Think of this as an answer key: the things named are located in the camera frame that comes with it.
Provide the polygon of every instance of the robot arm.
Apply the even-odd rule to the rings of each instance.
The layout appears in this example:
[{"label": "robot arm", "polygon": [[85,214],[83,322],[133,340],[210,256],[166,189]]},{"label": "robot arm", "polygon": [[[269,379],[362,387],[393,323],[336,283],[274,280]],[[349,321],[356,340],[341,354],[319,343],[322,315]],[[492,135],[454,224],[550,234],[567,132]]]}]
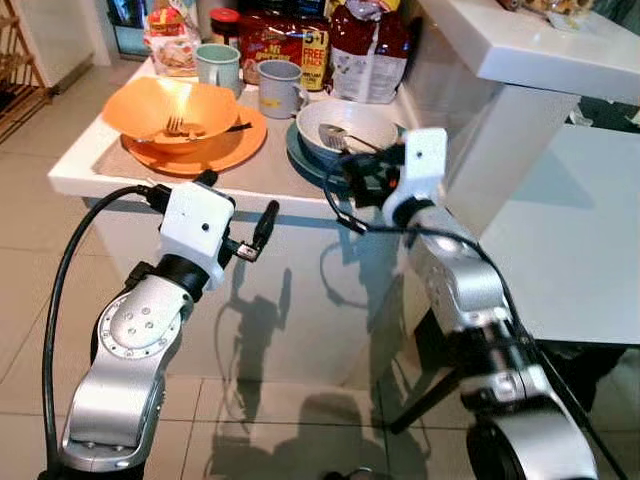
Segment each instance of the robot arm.
[{"label": "robot arm", "polygon": [[[402,167],[382,212],[386,231],[412,233],[413,268],[445,335],[461,400],[477,419],[467,436],[474,473],[481,479],[595,479],[586,439],[531,354],[530,338],[515,328],[504,280],[441,206],[446,142],[443,129],[423,129],[406,134],[404,151],[392,147],[404,158],[389,162]],[[360,233],[385,231],[344,212],[339,219]],[[392,432],[413,420],[394,422]]]},{"label": "robot arm", "polygon": [[[164,214],[161,260],[147,265],[135,286],[98,319],[95,358],[76,389],[62,435],[61,478],[105,472],[142,478],[139,467],[151,449],[165,371],[180,346],[183,324],[203,290],[222,284],[232,255],[255,261],[266,245],[277,202],[258,222],[252,244],[233,241],[235,203],[211,188],[216,179],[208,171],[193,183],[173,190],[158,185],[147,194],[152,208]],[[128,476],[134,471],[139,475]]]}]

